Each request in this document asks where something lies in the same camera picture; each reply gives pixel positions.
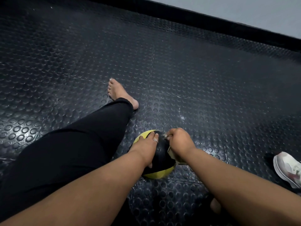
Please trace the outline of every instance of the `yellow and black ball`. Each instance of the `yellow and black ball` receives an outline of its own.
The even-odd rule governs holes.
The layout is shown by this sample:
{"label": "yellow and black ball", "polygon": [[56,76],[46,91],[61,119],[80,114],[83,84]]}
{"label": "yellow and black ball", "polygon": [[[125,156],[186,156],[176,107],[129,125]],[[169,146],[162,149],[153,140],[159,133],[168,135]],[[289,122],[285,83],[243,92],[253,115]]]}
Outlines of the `yellow and black ball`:
{"label": "yellow and black ball", "polygon": [[159,134],[159,141],[156,148],[155,156],[152,160],[152,168],[146,167],[143,171],[142,176],[151,179],[160,179],[168,176],[175,168],[176,161],[170,157],[169,142],[163,138],[163,131],[149,130],[141,133],[134,141],[137,142],[139,137],[146,138],[152,131]]}

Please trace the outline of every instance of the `forearm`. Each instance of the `forearm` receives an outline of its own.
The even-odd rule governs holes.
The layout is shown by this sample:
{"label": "forearm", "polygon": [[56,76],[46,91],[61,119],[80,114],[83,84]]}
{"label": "forearm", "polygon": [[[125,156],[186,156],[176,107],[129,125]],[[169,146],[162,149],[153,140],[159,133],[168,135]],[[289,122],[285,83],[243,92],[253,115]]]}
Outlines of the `forearm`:
{"label": "forearm", "polygon": [[297,225],[301,197],[200,149],[181,156],[221,205],[243,225]]}
{"label": "forearm", "polygon": [[111,225],[141,176],[140,155],[129,152],[57,190],[1,225]]}

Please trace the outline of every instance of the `hand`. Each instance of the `hand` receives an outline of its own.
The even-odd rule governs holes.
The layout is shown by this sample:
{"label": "hand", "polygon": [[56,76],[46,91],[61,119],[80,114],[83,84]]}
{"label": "hand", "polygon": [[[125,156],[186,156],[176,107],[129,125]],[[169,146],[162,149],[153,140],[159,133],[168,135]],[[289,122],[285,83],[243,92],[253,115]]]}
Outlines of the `hand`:
{"label": "hand", "polygon": [[158,140],[159,135],[154,132],[151,132],[147,138],[139,137],[139,140],[133,144],[131,147],[130,152],[137,152],[139,155],[142,156],[142,159],[145,163],[145,167],[152,168],[152,160],[156,152],[157,142],[153,139]]}
{"label": "hand", "polygon": [[172,151],[181,158],[183,158],[190,149],[195,148],[190,135],[182,128],[172,128],[166,134]]}

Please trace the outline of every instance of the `black baseboard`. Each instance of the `black baseboard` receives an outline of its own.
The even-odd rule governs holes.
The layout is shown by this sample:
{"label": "black baseboard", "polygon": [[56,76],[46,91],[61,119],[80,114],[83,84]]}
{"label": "black baseboard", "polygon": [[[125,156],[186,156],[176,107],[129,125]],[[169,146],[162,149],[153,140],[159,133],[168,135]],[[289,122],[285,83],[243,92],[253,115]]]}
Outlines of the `black baseboard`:
{"label": "black baseboard", "polygon": [[98,3],[126,9],[169,21],[186,24],[213,32],[231,35],[251,41],[277,46],[292,51],[301,51],[301,40],[255,28],[252,26],[231,22],[228,20],[180,9],[149,0],[91,0]]}

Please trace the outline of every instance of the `shoe sole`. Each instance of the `shoe sole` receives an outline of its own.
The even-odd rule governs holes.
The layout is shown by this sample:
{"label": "shoe sole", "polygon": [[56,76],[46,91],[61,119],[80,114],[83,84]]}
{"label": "shoe sole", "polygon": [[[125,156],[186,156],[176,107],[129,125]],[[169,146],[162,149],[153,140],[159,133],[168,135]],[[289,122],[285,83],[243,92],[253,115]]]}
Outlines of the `shoe sole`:
{"label": "shoe sole", "polygon": [[280,168],[278,166],[278,163],[277,163],[277,156],[275,156],[274,159],[273,159],[273,165],[274,165],[274,169],[275,169],[277,175],[281,179],[283,179],[284,181],[287,181],[290,184],[290,186],[292,188],[294,188],[294,189],[295,188],[300,188],[295,182],[293,182],[291,179],[289,179],[288,177],[286,177],[284,173],[281,172],[281,170],[280,170]]}

